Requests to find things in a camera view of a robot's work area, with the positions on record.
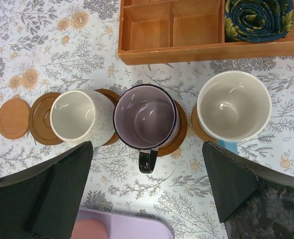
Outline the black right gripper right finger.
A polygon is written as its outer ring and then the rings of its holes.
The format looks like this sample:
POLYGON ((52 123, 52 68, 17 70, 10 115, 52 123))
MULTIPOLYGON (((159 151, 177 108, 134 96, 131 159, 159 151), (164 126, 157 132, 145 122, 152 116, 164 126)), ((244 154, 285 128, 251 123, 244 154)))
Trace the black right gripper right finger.
POLYGON ((211 141, 202 153, 228 238, 294 239, 294 177, 211 141))

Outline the grey purple ceramic mug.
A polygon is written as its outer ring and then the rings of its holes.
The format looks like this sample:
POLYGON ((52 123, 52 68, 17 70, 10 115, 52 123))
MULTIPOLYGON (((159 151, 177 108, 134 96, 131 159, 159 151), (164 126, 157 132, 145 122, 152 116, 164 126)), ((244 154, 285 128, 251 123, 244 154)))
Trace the grey purple ceramic mug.
POLYGON ((158 151, 168 146, 180 129, 180 116, 172 97, 162 88, 142 84, 121 95, 113 112, 119 139, 139 151, 141 173, 152 173, 158 151))

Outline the light bamboo coaster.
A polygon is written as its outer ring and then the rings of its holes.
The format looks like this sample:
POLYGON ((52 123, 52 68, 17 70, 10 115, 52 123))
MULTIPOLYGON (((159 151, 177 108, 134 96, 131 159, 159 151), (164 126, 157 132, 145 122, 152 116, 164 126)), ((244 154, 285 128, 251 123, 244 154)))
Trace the light bamboo coaster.
POLYGON ((0 108, 0 134, 7 139, 23 137, 29 130, 30 106, 21 98, 6 101, 0 108))
POLYGON ((192 127, 193 130, 195 132, 195 134, 203 141, 212 141, 217 143, 217 140, 213 137, 211 137, 210 135, 208 135, 201 127, 199 121, 198 121, 198 115, 197 115, 197 105, 194 106, 193 108, 193 112, 192 112, 192 117, 191 117, 191 121, 192 121, 192 127))

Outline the dark wooden grooved coaster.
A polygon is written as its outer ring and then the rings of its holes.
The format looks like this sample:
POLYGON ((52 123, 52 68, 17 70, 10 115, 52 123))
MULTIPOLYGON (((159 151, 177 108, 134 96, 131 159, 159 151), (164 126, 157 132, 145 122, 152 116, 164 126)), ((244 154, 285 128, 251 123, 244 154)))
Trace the dark wooden grooved coaster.
POLYGON ((159 149, 157 154, 158 157, 166 156, 176 151, 181 146, 181 144, 183 143, 187 135, 187 130, 188 130, 187 116, 184 112, 184 109, 181 107, 181 105, 177 101, 175 101, 175 104, 177 106, 179 116, 180 116, 179 130, 175 138, 168 145, 165 145, 165 147, 161 147, 159 149))
MULTIPOLYGON (((120 96, 108 89, 96 89, 97 92, 107 96, 114 105, 116 105, 117 101, 119 100, 120 96)), ((104 144, 104 146, 110 145, 115 143, 119 139, 118 135, 116 132, 113 134, 113 136, 104 144)))
POLYGON ((50 124, 50 112, 60 93, 51 92, 40 96, 32 105, 28 127, 33 138, 43 145, 57 145, 63 141, 54 133, 50 124))

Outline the white ceramic mug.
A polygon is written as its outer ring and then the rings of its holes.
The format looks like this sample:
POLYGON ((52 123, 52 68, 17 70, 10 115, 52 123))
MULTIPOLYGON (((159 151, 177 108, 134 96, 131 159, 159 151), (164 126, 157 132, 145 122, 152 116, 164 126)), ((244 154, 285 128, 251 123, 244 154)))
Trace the white ceramic mug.
POLYGON ((50 112, 51 127, 69 146, 90 141, 93 147, 107 143, 115 134, 114 103, 93 90, 71 90, 62 93, 50 112))

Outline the light blue ceramic mug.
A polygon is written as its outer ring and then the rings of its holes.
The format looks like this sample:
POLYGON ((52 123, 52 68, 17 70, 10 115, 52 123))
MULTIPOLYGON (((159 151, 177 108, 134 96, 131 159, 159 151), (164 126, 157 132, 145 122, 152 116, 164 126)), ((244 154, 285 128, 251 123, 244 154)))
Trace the light blue ceramic mug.
POLYGON ((210 78, 196 102, 197 122, 217 144, 237 154, 237 143, 259 134, 272 113, 267 87, 255 76, 226 71, 210 78))

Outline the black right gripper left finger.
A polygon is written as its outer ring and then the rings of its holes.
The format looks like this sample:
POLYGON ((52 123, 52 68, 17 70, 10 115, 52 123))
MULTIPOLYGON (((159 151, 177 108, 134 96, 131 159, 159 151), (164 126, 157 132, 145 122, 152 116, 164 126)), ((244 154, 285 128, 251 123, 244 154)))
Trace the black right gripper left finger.
POLYGON ((92 143, 0 178, 0 239, 69 239, 93 158, 92 143))

